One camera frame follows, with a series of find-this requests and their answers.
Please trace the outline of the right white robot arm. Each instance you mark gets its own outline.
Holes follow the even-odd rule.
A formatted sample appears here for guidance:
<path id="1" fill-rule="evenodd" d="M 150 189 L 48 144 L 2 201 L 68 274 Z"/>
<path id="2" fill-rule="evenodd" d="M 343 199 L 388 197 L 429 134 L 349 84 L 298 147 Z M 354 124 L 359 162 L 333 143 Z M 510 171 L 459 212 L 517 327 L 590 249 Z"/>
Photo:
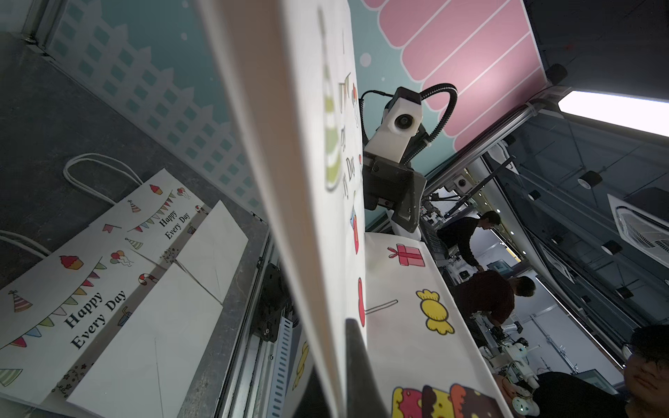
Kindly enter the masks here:
<path id="1" fill-rule="evenodd" d="M 445 93 L 447 106 L 433 130 L 423 126 L 423 103 Z M 369 90 L 358 99 L 360 120 L 364 120 L 365 99 L 374 94 L 389 101 L 381 122 L 369 136 L 361 125 L 363 154 L 362 179 L 364 207 L 378 207 L 406 233 L 414 233 L 420 223 L 420 205 L 427 180 L 411 166 L 411 161 L 431 146 L 451 119 L 458 101 L 458 90 L 450 83 L 432 85 L 421 92 L 399 87 L 394 93 Z"/>

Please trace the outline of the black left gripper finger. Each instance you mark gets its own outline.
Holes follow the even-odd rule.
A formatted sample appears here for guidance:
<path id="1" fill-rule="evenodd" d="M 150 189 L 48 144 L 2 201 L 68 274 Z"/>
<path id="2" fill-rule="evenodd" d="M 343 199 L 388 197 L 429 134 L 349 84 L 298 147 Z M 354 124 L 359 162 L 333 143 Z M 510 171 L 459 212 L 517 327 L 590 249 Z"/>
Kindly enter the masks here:
<path id="1" fill-rule="evenodd" d="M 369 361 L 358 322 L 347 319 L 346 332 L 346 416 L 389 417 Z"/>

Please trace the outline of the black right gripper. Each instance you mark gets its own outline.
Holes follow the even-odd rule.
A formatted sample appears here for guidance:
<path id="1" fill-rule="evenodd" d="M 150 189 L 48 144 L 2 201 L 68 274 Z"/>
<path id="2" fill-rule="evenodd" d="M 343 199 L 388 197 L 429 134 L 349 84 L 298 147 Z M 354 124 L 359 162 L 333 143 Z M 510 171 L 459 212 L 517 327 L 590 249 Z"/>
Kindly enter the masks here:
<path id="1" fill-rule="evenodd" d="M 391 220 L 408 233 L 419 225 L 427 180 L 407 165 L 371 153 L 362 156 L 363 202 L 366 210 L 384 207 Z"/>

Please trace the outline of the white paper gift bag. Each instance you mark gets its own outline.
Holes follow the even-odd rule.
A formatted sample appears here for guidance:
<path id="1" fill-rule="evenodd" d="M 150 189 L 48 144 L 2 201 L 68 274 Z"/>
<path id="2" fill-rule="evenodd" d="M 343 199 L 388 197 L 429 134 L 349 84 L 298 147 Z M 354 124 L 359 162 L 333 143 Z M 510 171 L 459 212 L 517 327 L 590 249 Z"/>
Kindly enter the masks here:
<path id="1" fill-rule="evenodd" d="M 110 168 L 137 188 L 115 202 L 71 175 L 78 163 Z M 207 206 L 165 169 L 144 182 L 125 163 L 98 153 L 71 158 L 63 174 L 76 188 L 113 205 L 92 222 L 93 230 L 160 268 L 176 264 L 217 301 L 224 301 L 248 238 L 223 202 Z"/>

